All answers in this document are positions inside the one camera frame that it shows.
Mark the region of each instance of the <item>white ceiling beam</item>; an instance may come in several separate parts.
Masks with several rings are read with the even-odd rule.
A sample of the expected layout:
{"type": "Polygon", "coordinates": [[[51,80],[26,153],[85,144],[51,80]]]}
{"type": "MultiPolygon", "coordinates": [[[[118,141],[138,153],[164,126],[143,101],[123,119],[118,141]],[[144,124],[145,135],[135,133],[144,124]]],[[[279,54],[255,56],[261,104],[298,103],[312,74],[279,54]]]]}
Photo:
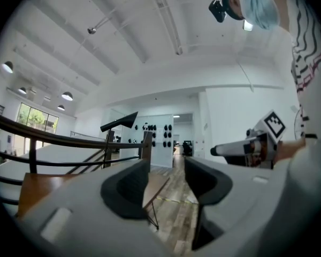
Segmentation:
{"type": "Polygon", "coordinates": [[[164,25],[167,36],[169,38],[169,42],[171,44],[171,48],[177,55],[181,55],[183,53],[183,49],[181,47],[178,31],[176,25],[173,20],[172,13],[169,9],[169,5],[167,0],[151,0],[158,12],[158,15],[164,25]]]}
{"type": "Polygon", "coordinates": [[[57,11],[55,11],[43,0],[29,0],[37,9],[49,17],[57,26],[64,30],[71,38],[73,38],[79,45],[82,45],[90,54],[96,57],[112,74],[117,74],[119,68],[100,50],[96,50],[94,45],[88,41],[82,34],[76,30],[67,20],[63,18],[57,11]]]}
{"type": "Polygon", "coordinates": [[[88,72],[82,70],[80,67],[78,67],[76,65],[76,63],[71,62],[71,60],[66,58],[63,54],[59,53],[52,46],[50,46],[48,43],[45,43],[36,34],[29,31],[22,24],[16,24],[15,28],[16,28],[17,32],[19,32],[21,35],[26,37],[32,43],[34,43],[36,46],[38,46],[40,49],[42,49],[45,53],[49,54],[54,59],[56,59],[60,63],[64,64],[66,67],[68,67],[71,70],[73,70],[74,72],[76,72],[79,76],[82,76],[84,79],[88,80],[89,82],[91,82],[95,86],[98,86],[100,84],[99,80],[97,80],[96,78],[91,76],[88,72]]]}
{"type": "Polygon", "coordinates": [[[170,14],[174,20],[175,30],[177,31],[177,37],[179,38],[179,46],[182,47],[183,53],[187,54],[189,50],[186,46],[188,43],[188,29],[184,12],[178,0],[166,1],[170,4],[168,10],[170,11],[170,14]]]}
{"type": "Polygon", "coordinates": [[[125,41],[127,42],[127,44],[132,48],[132,50],[134,51],[134,53],[137,55],[137,57],[139,58],[139,60],[142,63],[145,63],[147,61],[147,55],[145,54],[145,52],[142,50],[142,48],[140,47],[140,45],[136,42],[136,40],[133,38],[133,36],[131,35],[131,33],[128,31],[128,29],[126,27],[121,28],[121,22],[118,19],[118,17],[114,14],[111,13],[111,10],[108,5],[106,4],[106,2],[104,0],[92,0],[93,3],[99,8],[99,10],[106,16],[109,18],[110,23],[112,23],[112,25],[114,26],[114,28],[119,31],[119,33],[122,35],[122,37],[125,39],[125,41]]]}
{"type": "Polygon", "coordinates": [[[82,94],[84,96],[87,96],[89,94],[89,91],[87,91],[81,87],[78,87],[75,84],[72,84],[70,81],[68,81],[65,78],[62,78],[61,75],[54,72],[53,70],[51,70],[47,66],[44,66],[43,64],[39,63],[36,59],[34,59],[32,56],[30,56],[26,52],[22,51],[21,49],[15,48],[13,51],[17,56],[19,56],[21,59],[23,59],[26,63],[28,63],[32,67],[37,68],[38,70],[43,72],[45,75],[51,77],[52,79],[56,79],[58,82],[66,85],[67,87],[73,88],[79,94],[82,94]]]}

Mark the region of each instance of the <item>surgical mask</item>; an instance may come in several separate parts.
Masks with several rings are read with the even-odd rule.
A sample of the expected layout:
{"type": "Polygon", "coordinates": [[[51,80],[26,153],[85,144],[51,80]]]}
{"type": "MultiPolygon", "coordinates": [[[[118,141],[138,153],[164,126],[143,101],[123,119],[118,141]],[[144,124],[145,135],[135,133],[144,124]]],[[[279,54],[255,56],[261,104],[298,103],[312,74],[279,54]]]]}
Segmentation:
{"type": "Polygon", "coordinates": [[[241,13],[247,22],[263,29],[272,29],[280,23],[274,0],[240,0],[241,13]]]}

